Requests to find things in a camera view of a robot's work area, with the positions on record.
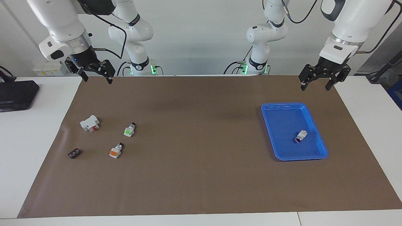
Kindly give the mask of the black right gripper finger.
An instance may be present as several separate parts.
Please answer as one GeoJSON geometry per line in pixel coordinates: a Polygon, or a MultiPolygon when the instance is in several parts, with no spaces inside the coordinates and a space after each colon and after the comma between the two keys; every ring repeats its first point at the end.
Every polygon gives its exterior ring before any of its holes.
{"type": "Polygon", "coordinates": [[[112,84],[113,77],[116,73],[114,67],[109,60],[98,61],[91,64],[91,70],[106,78],[109,84],[112,84]]]}
{"type": "Polygon", "coordinates": [[[65,66],[70,73],[80,76],[84,82],[88,81],[89,78],[85,73],[84,68],[76,66],[70,58],[65,59],[65,66]]]}

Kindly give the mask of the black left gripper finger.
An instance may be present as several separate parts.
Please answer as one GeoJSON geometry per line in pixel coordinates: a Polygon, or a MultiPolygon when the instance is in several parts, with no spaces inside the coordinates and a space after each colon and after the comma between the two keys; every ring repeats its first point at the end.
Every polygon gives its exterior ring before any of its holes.
{"type": "Polygon", "coordinates": [[[299,74],[299,80],[301,82],[301,90],[305,91],[308,84],[311,83],[312,81],[316,81],[317,79],[322,77],[324,71],[323,66],[312,66],[310,64],[306,64],[304,66],[303,70],[299,74]]]}
{"type": "Polygon", "coordinates": [[[330,80],[326,84],[325,89],[329,91],[336,83],[344,82],[349,75],[350,70],[351,68],[349,65],[343,66],[343,68],[338,72],[328,70],[327,75],[329,76],[330,80]]]}

